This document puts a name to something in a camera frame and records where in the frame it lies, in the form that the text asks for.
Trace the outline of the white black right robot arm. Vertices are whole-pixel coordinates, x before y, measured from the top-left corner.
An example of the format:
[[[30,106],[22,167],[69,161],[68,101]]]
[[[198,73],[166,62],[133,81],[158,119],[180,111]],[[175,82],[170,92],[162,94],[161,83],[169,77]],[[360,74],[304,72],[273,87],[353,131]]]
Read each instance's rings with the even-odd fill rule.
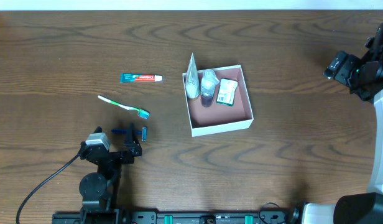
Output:
[[[376,143],[366,193],[343,196],[334,204],[306,203],[296,210],[296,223],[383,223],[383,23],[365,46],[361,58],[339,51],[323,74],[374,106]]]

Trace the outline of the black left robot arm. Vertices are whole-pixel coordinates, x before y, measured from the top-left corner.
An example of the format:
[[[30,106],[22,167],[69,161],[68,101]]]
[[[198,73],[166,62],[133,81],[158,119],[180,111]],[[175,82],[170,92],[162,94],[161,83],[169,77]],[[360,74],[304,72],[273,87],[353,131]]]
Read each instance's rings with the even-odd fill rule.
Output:
[[[111,152],[111,142],[101,127],[97,127],[86,141],[81,143],[78,156],[98,166],[96,172],[84,176],[79,184],[82,208],[77,223],[129,223],[129,215],[116,208],[117,194],[121,178],[122,166],[134,163],[134,158],[142,155],[138,140],[147,138],[147,128],[140,131],[133,124],[128,129],[113,129],[114,134],[125,135],[125,150]]]

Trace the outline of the green white soap bar box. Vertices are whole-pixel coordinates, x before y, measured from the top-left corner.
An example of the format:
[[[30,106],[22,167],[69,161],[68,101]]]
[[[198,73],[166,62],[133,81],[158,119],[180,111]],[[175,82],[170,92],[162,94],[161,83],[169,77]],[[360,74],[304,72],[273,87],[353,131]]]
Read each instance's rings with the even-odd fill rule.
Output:
[[[222,78],[216,98],[217,104],[233,106],[237,87],[237,81]]]

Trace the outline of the white Pantene conditioner tube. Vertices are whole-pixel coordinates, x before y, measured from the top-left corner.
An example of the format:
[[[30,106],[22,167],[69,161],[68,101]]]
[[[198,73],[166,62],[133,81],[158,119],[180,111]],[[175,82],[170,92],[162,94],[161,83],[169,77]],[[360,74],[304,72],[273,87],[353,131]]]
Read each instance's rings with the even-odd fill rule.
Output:
[[[188,64],[188,70],[185,80],[185,90],[189,99],[198,98],[200,95],[200,80],[196,68],[194,54],[191,54],[191,58]]]

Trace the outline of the clear purple soap pump bottle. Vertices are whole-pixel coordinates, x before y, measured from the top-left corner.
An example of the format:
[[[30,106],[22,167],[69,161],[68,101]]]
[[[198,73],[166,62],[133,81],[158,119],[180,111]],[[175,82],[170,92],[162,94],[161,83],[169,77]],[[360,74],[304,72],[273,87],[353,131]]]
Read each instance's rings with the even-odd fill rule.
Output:
[[[213,97],[215,94],[215,88],[219,80],[215,74],[215,71],[212,69],[207,69],[203,72],[203,77],[201,79],[200,85],[200,95],[201,95],[201,104],[204,107],[210,107],[213,102]]]

